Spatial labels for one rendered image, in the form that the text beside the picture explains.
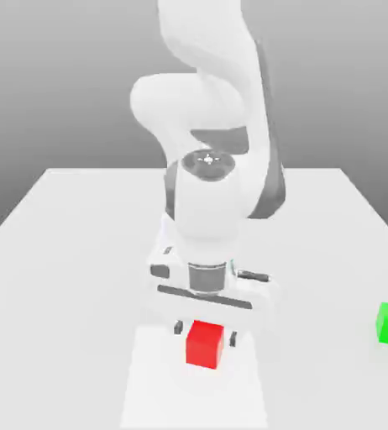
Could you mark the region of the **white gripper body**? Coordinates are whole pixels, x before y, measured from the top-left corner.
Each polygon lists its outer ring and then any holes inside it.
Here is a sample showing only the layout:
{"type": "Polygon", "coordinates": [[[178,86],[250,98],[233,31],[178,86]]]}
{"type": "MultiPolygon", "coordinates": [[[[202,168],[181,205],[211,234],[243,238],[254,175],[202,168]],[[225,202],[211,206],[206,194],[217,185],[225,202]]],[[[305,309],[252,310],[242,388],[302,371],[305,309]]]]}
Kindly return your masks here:
{"type": "Polygon", "coordinates": [[[275,303],[265,286],[238,281],[217,295],[197,295],[183,288],[157,285],[154,309],[174,320],[201,320],[233,331],[253,333],[275,326],[275,303]]]}

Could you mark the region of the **small red cube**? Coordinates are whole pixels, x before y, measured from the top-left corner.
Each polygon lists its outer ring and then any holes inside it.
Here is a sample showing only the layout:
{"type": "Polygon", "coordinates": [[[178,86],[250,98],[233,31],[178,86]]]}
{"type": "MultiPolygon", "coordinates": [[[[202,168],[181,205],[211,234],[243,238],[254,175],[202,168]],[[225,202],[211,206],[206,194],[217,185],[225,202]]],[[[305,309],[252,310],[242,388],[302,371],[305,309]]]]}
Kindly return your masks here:
{"type": "Polygon", "coordinates": [[[186,362],[215,370],[223,351],[224,328],[195,320],[186,337],[186,362]]]}

